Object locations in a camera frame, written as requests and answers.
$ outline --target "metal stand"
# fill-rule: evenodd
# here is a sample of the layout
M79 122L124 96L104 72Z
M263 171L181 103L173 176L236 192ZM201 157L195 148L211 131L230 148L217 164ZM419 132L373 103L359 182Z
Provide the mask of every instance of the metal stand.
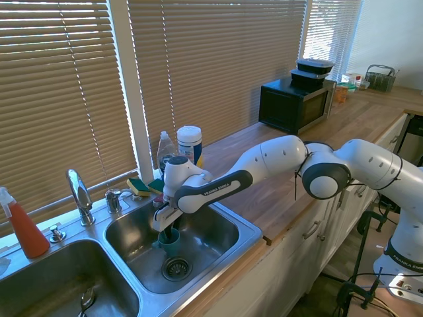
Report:
M370 222L371 219L377 219L380 224L378 226L378 228L381 228L381 225L383 225L383 223L386 222L387 219L387 214L388 214L389 210L387 210L385 212L384 215L380 215L378 213L375 213L372 210L366 210L363 212L363 215L360 217L360 220L357 223L357 231L358 233L361 234L362 236L362 242L360 244L360 249L358 250L358 255L357 255L357 259L356 259L356 264L354 266L354 272L353 275L351 276L351 279L349 281L344 281L343 279L340 279L338 277L326 274L326 273L321 273L322 276L327 277L329 279L333 279L337 282L342 283L342 286L338 292L338 296L336 298L337 304L338 306L342 307L343 309L343 317L347 317L348 315L348 308L350 306L351 303L351 292L355 292L357 294L359 294L360 296L362 296L364 298L363 303L361 304L361 307L363 309L367 309L367 304L369 302L371 302L374 297L375 297L375 291L377 286L380 283L380 273L377 276L375 282L373 283L373 285L371 286L371 289L369 291L366 291L365 289L362 289L361 287L359 287L358 285L355 284L356 279L357 279L357 274L358 274L358 269L360 267L360 262L362 260L362 256L363 256L363 251L364 251L364 246L365 246L365 242L367 240L367 235L369 233L369 229L370 229Z

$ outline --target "kitchen sink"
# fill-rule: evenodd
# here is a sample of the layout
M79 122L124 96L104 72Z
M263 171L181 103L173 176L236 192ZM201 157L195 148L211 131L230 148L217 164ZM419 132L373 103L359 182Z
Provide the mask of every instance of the kitchen sink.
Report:
M88 317L174 316L262 238L259 228L213 203L181 216L180 250L169 258L153 230L154 197L121 195L122 210L113 215L99 204L93 225L75 219L59 226L65 240L36 259L20 248L2 253L0 317L77 317L89 287L96 300Z
M166 252L155 246L158 232L152 227L154 213L155 208L146 205L116 220L106 231L107 241L153 293L172 293L185 286L239 239L234 223L213 207L204 207L194 214L181 216L179 259L169 263ZM176 269L185 269L186 276L165 277L167 270Z
M93 287L87 316L137 316L135 291L93 240L60 248L0 281L0 316L77 317L81 295Z

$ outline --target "butcher block counter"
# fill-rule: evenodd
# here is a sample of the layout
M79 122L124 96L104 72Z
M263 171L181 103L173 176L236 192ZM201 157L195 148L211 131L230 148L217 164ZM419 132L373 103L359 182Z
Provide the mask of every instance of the butcher block counter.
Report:
M389 94L374 90L357 91L348 96L345 103L334 103L327 120L304 131L299 137L303 141L325 142L334 149L355 138L376 142L404 112L423 114L423 96L419 90L395 87ZM247 149L283 135L286 134L258 122L205 147L204 168L214 176L220 176ZM227 288L260 261L268 249L277 245L315 201L306 194L300 178L297 179L296 191L295 200L295 178L293 172L289 172L264 180L220 201L258 226L263 231L265 241L241 257L177 316L201 316Z

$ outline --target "teal cup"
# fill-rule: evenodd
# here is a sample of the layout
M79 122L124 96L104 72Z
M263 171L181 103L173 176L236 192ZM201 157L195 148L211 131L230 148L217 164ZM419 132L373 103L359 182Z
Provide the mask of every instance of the teal cup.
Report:
M171 232L172 236L170 240L166 237L164 231L160 232L159 236L157 237L157 246L163 249L168 257L173 258L174 256L179 255L180 238L179 231L177 231L175 228L172 228Z

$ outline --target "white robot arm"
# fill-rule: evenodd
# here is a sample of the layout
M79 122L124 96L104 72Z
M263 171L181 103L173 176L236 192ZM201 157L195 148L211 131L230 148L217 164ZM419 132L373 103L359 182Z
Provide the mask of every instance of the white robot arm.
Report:
M187 158L172 158L166 165L163 190L168 204L156 212L153 227L162 231L183 213L194 213L287 171L301 175L305 190L316 199L331 198L356 179L401 206L401 220L374 270L379 272L383 267L384 273L423 273L423 170L360 139L350 140L334 151L324 143L303 143L293 135L279 137L246 151L215 180ZM395 281L393 277L381 280L386 285ZM423 277L407 283L419 290L410 292L408 299L423 304Z

